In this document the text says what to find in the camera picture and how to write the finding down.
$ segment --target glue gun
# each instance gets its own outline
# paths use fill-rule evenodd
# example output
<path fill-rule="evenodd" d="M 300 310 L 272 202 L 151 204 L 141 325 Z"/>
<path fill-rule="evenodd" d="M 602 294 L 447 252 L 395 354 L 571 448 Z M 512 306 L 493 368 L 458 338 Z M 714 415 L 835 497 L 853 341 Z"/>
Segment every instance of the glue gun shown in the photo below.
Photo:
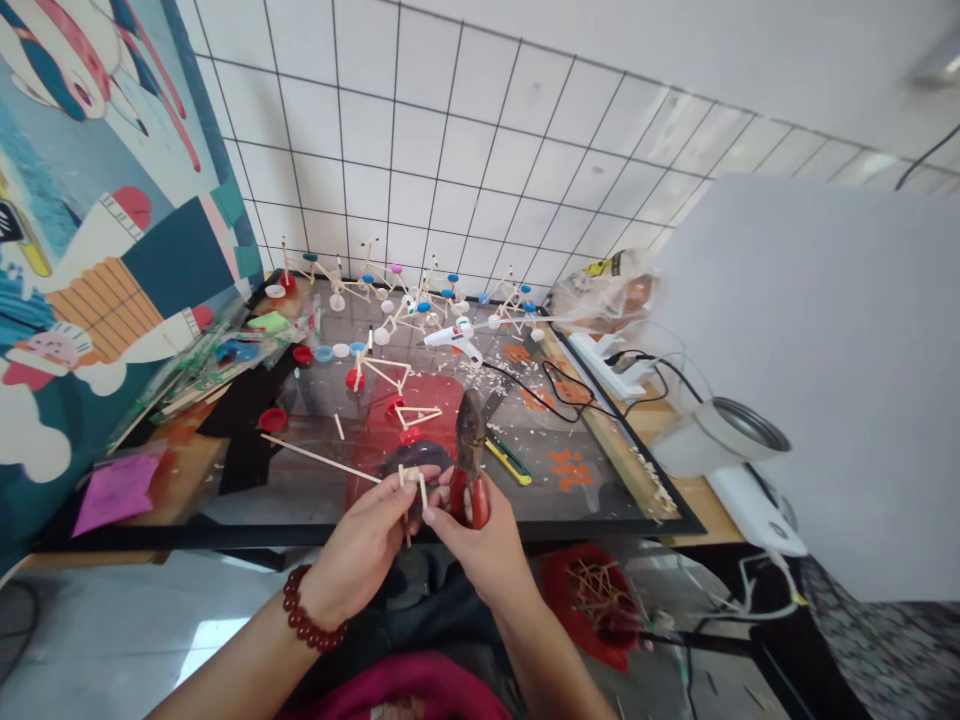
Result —
<path fill-rule="evenodd" d="M 470 360 L 472 367 L 478 368 L 483 365 L 483 355 L 477 350 L 476 346 L 470 342 L 473 337 L 473 325 L 465 317 L 458 317 L 453 327 L 437 330 L 423 338 L 421 343 L 427 347 L 440 347 L 441 345 L 453 345 L 453 347 L 462 351 Z"/>

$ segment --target red bead bracelet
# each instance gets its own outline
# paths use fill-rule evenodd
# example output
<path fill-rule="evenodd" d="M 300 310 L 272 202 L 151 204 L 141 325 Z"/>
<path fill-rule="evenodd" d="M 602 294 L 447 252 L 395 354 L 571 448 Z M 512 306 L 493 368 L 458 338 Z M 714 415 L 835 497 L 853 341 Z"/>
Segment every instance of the red bead bracelet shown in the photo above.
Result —
<path fill-rule="evenodd" d="M 283 609 L 290 613 L 287 616 L 287 625 L 297 631 L 297 639 L 303 640 L 321 653 L 326 653 L 343 642 L 343 636 L 347 634 L 347 623 L 344 621 L 336 630 L 328 632 L 317 627 L 307 616 L 306 610 L 300 606 L 300 581 L 309 569 L 309 565 L 300 565 L 290 573 L 287 584 L 283 586 Z"/>

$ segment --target clear plastic bag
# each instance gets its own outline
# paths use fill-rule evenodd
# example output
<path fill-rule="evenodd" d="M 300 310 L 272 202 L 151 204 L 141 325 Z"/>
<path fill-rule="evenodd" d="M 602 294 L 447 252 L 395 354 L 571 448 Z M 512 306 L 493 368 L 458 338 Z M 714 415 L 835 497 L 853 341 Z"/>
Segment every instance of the clear plastic bag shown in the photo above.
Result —
<path fill-rule="evenodd" d="M 657 282 L 651 254 L 621 250 L 557 281 L 545 307 L 565 332 L 610 335 L 644 318 Z"/>

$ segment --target pink clothing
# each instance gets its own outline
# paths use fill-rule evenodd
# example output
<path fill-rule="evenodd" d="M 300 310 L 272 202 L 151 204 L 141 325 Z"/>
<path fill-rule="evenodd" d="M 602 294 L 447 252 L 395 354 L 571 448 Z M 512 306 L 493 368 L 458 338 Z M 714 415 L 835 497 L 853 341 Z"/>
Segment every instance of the pink clothing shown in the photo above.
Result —
<path fill-rule="evenodd" d="M 313 705 L 282 720 L 370 720 L 371 710 L 410 699 L 411 717 L 423 720 L 509 720 L 497 696 L 438 652 L 391 655 Z"/>

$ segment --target hand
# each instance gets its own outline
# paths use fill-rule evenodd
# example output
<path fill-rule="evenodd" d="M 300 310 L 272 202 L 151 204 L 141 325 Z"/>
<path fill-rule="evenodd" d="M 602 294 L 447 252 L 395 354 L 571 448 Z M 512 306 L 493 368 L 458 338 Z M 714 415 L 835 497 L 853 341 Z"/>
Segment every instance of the hand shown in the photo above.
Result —
<path fill-rule="evenodd" d="M 367 606 L 383 584 L 404 538 L 403 515 L 420 490 L 417 470 L 424 478 L 440 474 L 436 465 L 406 468 L 406 482 L 390 475 L 361 495 L 337 523 L 317 561 L 300 582 L 300 602 L 323 630 L 333 630 Z M 411 535 L 420 519 L 410 518 Z"/>
<path fill-rule="evenodd" d="M 486 483 L 490 499 L 490 519 L 482 529 L 465 528 L 438 507 L 445 499 L 443 487 L 430 496 L 423 520 L 463 565 L 480 599 L 491 610 L 503 612 L 511 604 L 539 597 L 539 592 L 523 554 L 510 501 L 486 473 L 480 481 Z"/>

